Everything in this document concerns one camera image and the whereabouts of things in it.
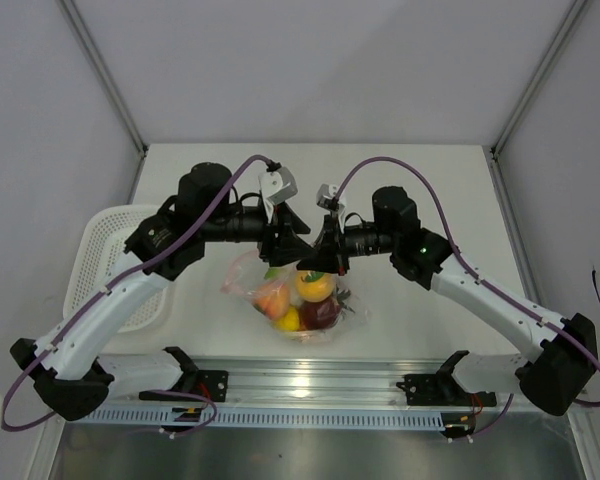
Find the clear zip top bag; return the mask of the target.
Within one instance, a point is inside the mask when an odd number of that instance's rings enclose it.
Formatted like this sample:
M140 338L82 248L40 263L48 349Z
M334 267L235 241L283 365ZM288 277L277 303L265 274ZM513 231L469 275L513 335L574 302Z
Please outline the clear zip top bag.
M295 264L282 266L286 269L286 273L279 278L265 280L264 274L269 267L271 266L261 260L256 251L245 253L234 260L228 268L221 291L249 304L282 337L302 343L330 342L344 333L357 329L367 323L369 310L351 288L348 279L345 276L332 274L336 280L336 287L332 295L328 298L333 298L340 306L340 314L335 325L327 330L309 331L305 330L303 325L299 332L282 332L277 330L273 325L274 320L267 318L253 305L253 299L258 288L270 282L286 284L290 290L291 306L295 306L299 310L300 306L306 301L303 301L299 297L295 289L294 280L299 271L296 269Z

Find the pink orange toy peach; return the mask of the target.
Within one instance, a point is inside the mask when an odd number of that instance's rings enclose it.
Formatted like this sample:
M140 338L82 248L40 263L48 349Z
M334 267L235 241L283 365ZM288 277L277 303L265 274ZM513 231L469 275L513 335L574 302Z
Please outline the pink orange toy peach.
M289 287L276 282L266 283L256 291L253 305L270 320L277 320L283 317L291 306Z

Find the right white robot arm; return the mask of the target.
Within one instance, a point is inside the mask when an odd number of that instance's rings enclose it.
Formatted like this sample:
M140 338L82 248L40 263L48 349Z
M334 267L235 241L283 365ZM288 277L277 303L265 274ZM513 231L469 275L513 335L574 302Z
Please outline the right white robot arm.
M373 219L346 225L335 185L324 184L316 203L326 210L313 257L301 270L344 275L355 257L386 254L404 279L462 306L505 337L511 355L452 354L439 368L438 395L459 403L471 393L521 394L543 412L564 415L593 377L598 358L594 324L567 319L497 286L457 258L449 240L422 227L415 202L397 186L372 196Z

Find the white green toy cabbage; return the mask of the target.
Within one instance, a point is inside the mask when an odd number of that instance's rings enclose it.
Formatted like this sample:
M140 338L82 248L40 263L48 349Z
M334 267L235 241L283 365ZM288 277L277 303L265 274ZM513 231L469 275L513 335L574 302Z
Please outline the white green toy cabbage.
M265 280L273 280L279 278L286 273L286 269L283 267L269 267L264 274Z

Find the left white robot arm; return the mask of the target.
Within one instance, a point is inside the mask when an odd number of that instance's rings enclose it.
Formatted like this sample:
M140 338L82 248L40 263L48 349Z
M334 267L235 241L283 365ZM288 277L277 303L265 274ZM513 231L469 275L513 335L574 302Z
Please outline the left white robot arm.
M257 203L232 201L234 183L260 160ZM200 163L184 175L176 194L142 220L125 242L123 254L105 283L48 334L21 338L10 349L52 413L82 419L107 399L137 394L149 400L184 400L201 394L202 375L178 347L154 354L106 356L103 348L151 297L201 260L212 242L253 242L272 267L308 258L309 227L287 202L297 193L290 171L266 157L253 156L236 172Z

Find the yellow toy pear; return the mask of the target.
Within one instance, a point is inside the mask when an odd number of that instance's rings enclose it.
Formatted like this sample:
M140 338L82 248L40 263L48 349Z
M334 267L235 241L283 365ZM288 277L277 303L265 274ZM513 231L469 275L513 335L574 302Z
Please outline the yellow toy pear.
M282 332L299 332L302 329L299 310L295 306L290 306L283 316L273 321L273 325Z

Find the red toy apple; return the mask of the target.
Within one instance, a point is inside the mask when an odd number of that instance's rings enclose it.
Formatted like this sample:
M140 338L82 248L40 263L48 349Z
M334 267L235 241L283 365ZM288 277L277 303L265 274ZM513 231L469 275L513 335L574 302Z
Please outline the red toy apple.
M299 308L299 317L305 330L327 330L332 328L340 314L340 306L333 298L321 302L304 302Z

